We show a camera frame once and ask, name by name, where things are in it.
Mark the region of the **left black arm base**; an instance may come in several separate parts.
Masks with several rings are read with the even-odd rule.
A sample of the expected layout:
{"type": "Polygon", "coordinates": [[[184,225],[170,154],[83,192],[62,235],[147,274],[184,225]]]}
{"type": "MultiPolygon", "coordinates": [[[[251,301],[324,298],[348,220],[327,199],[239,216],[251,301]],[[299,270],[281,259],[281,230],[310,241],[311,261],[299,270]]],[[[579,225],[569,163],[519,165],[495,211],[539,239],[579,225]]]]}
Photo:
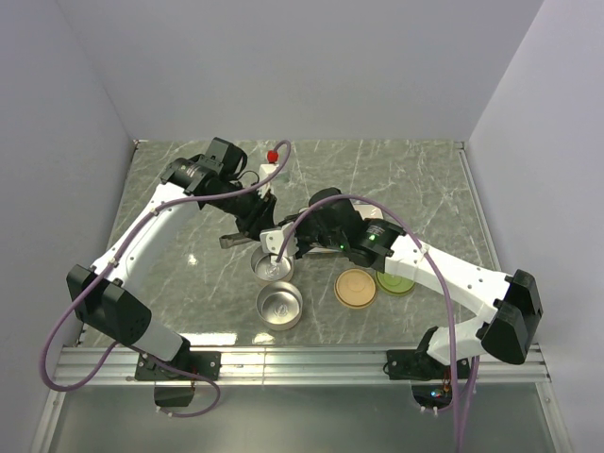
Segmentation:
{"type": "Polygon", "coordinates": [[[187,380],[197,375],[209,380],[218,379],[222,354],[218,351],[185,350],[171,361],[161,361],[150,353],[139,354],[135,379],[137,381],[187,380]]]}

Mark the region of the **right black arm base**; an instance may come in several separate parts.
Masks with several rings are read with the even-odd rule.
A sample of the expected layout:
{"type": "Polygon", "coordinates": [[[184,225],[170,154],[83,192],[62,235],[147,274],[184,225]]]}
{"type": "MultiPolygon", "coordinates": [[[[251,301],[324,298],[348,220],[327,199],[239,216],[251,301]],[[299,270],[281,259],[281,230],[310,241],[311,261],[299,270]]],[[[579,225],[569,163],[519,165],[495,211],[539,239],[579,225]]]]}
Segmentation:
{"type": "Polygon", "coordinates": [[[451,379],[451,367],[443,365],[424,352],[411,349],[389,349],[382,367],[389,380],[431,381],[451,379]]]}

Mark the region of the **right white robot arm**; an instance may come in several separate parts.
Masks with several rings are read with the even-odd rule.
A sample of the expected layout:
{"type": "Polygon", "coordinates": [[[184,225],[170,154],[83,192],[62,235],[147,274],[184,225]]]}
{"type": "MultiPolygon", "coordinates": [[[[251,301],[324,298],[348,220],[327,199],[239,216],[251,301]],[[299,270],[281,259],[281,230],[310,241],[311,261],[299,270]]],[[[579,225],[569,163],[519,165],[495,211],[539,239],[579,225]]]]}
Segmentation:
{"type": "Polygon", "coordinates": [[[314,247],[341,252],[359,267],[409,279],[458,303],[470,320],[425,334],[416,355],[419,371],[438,377],[454,359],[482,354],[513,365],[525,362],[543,317],[535,277],[518,269],[509,275],[449,255],[424,243],[386,207],[386,219],[364,219],[356,196],[329,188],[301,213],[289,217],[274,236],[271,252],[301,257],[314,247]]]}

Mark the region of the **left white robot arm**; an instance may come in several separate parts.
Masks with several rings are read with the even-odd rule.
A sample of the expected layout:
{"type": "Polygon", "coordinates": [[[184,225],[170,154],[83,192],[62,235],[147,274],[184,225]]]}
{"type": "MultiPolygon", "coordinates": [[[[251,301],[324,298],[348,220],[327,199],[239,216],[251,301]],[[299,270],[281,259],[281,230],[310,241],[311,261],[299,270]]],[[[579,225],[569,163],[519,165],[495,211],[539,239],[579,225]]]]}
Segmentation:
{"type": "Polygon", "coordinates": [[[77,265],[68,274],[76,317],[117,343],[158,358],[169,379],[185,377],[192,359],[187,340],[156,319],[140,301],[140,288],[162,250],[206,206],[235,220],[237,231],[221,238],[222,247],[256,241],[274,226],[277,199],[270,182],[290,155],[274,149],[271,156],[260,167],[259,182],[248,188],[239,180],[247,155],[234,143],[215,138],[205,154],[171,162],[124,235],[90,267],[77,265]]]}

